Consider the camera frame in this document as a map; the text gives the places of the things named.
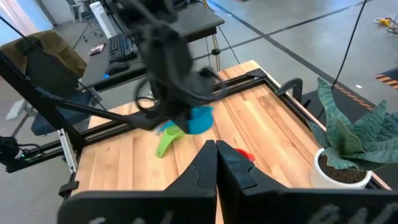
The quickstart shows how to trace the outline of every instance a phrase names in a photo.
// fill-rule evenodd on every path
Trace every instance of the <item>green toy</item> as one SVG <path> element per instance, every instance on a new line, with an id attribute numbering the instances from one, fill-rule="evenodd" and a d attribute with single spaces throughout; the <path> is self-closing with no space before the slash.
<path id="1" fill-rule="evenodd" d="M 164 153 L 166 152 L 169 145 L 175 139 L 179 139 L 184 136 L 184 132 L 176 125 L 166 128 L 163 132 L 162 139 L 160 140 L 159 146 L 156 149 L 156 156 L 159 158 L 163 158 Z"/>

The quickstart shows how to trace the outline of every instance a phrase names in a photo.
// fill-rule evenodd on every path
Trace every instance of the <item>white pot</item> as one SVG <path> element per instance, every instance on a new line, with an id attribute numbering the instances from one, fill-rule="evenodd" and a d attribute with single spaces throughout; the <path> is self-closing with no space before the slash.
<path id="1" fill-rule="evenodd" d="M 333 180 L 332 178 L 328 177 L 323 171 L 321 170 L 318 158 L 321 156 L 321 153 L 324 149 L 319 149 L 318 152 L 315 154 L 313 158 L 313 168 L 311 171 L 311 184 L 313 188 L 318 189 L 364 189 L 366 184 L 371 180 L 372 172 L 367 171 L 366 176 L 363 180 L 355 184 L 345 184 Z"/>

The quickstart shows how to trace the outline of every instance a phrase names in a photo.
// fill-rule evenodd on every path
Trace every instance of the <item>green object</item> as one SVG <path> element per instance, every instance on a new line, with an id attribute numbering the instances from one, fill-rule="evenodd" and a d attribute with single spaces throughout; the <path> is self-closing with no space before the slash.
<path id="1" fill-rule="evenodd" d="M 326 113 L 326 133 L 314 122 L 307 123 L 325 149 L 322 155 L 327 156 L 328 166 L 369 171 L 398 162 L 398 113 L 387 114 L 385 100 L 352 124 L 322 78 L 318 78 L 318 96 Z"/>
<path id="2" fill-rule="evenodd" d="M 164 132 L 159 146 L 156 149 L 156 156 L 163 158 L 169 145 L 176 139 L 181 138 L 185 133 L 176 125 L 168 127 Z"/>

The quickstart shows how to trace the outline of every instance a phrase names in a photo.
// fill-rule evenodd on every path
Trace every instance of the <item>black bracket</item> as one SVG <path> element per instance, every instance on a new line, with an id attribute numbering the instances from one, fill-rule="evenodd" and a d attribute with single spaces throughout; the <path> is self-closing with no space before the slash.
<path id="1" fill-rule="evenodd" d="M 58 192 L 58 195 L 65 198 L 70 194 L 72 190 L 75 190 L 79 187 L 79 181 L 73 181 L 66 183 L 61 186 L 60 191 Z"/>
<path id="2" fill-rule="evenodd" d="M 275 94 L 281 96 L 290 89 L 293 89 L 293 98 L 301 103 L 301 99 L 303 96 L 303 80 L 301 80 L 301 78 L 294 78 L 287 81 L 278 90 L 275 91 Z"/>
<path id="3" fill-rule="evenodd" d="M 261 68 L 257 68 L 255 70 L 247 72 L 246 74 L 249 76 L 252 76 L 252 77 L 261 77 L 261 78 L 264 78 L 267 76 L 267 73 L 265 73 Z"/>

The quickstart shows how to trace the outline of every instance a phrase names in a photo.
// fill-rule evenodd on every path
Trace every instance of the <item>potted plant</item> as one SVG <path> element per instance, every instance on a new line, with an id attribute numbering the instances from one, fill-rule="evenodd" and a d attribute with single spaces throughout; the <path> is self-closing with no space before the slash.
<path id="1" fill-rule="evenodd" d="M 326 113 L 326 133 L 308 121 L 323 147 L 314 157 L 314 188 L 363 189 L 371 170 L 398 162 L 398 113 L 387 114 L 386 101 L 352 124 L 337 108 L 331 87 L 322 78 L 318 78 L 318 96 Z"/>

